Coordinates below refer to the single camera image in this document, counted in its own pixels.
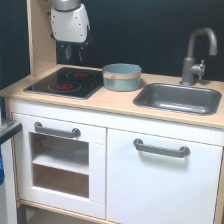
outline countertop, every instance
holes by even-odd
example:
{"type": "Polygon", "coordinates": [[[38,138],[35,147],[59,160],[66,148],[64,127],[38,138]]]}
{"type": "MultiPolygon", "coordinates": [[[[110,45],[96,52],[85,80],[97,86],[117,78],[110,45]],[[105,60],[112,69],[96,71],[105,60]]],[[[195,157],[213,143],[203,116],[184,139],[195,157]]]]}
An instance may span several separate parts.
{"type": "Polygon", "coordinates": [[[65,97],[27,93],[23,91],[26,87],[39,81],[40,79],[46,77],[47,75],[60,69],[61,67],[75,67],[75,66],[57,65],[52,69],[39,75],[38,77],[33,78],[31,75],[27,76],[26,78],[3,89],[0,92],[0,95],[7,98],[15,98],[21,100],[29,100],[42,103],[49,103],[69,107],[84,108],[96,111],[104,111],[110,113],[125,114],[137,117],[153,118],[159,120],[224,129],[224,82],[203,80],[201,82],[198,82],[194,86],[198,88],[214,89],[222,94],[222,98],[217,112],[214,115],[208,115],[208,116],[190,115],[185,113],[170,112],[157,109],[147,109],[138,107],[133,104],[133,99],[141,92],[141,90],[147,84],[166,83],[172,85],[179,85],[181,77],[151,75],[142,73],[140,87],[135,91],[114,92],[106,89],[105,87],[102,87],[87,100],[78,100],[65,97]]]}

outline cabinet door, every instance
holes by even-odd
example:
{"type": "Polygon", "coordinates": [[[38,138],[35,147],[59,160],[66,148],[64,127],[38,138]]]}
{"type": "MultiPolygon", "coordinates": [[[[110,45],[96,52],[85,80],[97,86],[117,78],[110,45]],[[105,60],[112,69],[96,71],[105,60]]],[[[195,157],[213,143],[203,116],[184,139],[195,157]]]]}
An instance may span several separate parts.
{"type": "Polygon", "coordinates": [[[212,224],[222,148],[109,130],[107,220],[122,224],[212,224]],[[140,152],[133,144],[179,150],[184,158],[140,152]]]}

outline oven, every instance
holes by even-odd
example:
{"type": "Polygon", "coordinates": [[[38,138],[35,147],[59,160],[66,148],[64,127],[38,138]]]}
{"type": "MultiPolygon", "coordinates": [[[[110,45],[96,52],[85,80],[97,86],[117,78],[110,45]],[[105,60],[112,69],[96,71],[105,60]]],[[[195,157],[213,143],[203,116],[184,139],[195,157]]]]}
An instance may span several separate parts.
{"type": "Polygon", "coordinates": [[[19,199],[105,219],[106,129],[22,114],[19,199]]]}

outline red burner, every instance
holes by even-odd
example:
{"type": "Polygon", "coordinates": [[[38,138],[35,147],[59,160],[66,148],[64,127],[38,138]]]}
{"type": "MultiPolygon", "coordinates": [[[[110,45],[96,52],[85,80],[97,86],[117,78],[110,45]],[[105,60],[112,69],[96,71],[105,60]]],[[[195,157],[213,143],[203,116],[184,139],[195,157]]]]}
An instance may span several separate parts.
{"type": "Polygon", "coordinates": [[[73,87],[72,84],[69,84],[69,83],[61,83],[56,85],[56,88],[60,90],[68,90],[68,89],[72,89],[72,87],[73,87]]]}
{"type": "Polygon", "coordinates": [[[77,72],[74,74],[74,77],[76,78],[88,78],[89,74],[86,72],[77,72]]]}

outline metal handle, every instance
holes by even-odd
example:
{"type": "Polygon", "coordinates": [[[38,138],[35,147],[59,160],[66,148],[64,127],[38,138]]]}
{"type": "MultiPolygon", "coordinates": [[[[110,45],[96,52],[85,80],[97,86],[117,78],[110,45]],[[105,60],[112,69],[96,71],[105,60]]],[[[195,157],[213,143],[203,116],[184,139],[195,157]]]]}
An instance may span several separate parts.
{"type": "Polygon", "coordinates": [[[202,76],[205,73],[205,61],[202,60],[201,64],[195,64],[192,68],[191,71],[193,74],[196,74],[199,76],[199,79],[202,79],[202,76]]]}
{"type": "Polygon", "coordinates": [[[40,122],[36,122],[34,124],[35,131],[42,134],[48,134],[48,135],[54,135],[58,137],[65,137],[65,138],[77,138],[81,135],[81,132],[79,129],[74,128],[72,132],[67,131],[61,131],[57,129],[51,129],[51,128],[45,128],[42,126],[40,122]]]}
{"type": "Polygon", "coordinates": [[[179,150],[165,149],[160,147],[154,147],[151,145],[144,145],[141,139],[135,139],[134,145],[138,151],[154,153],[164,156],[171,156],[177,158],[184,158],[190,154],[190,149],[186,146],[182,146],[179,150]]]}

